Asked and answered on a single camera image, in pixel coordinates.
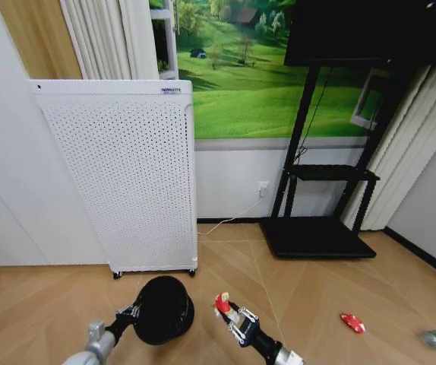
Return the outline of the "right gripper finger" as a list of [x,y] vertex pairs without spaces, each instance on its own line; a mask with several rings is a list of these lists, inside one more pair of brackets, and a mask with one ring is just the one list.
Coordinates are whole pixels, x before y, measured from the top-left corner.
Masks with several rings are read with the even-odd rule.
[[241,317],[243,319],[247,319],[249,322],[259,323],[259,317],[249,309],[245,308],[244,306],[238,306],[232,301],[229,301],[228,304],[230,307],[230,310],[228,311],[228,318],[233,323],[239,323],[241,321]]
[[238,327],[241,321],[240,315],[234,309],[231,309],[223,315],[223,319],[234,339],[239,343],[240,346],[242,346],[243,334]]

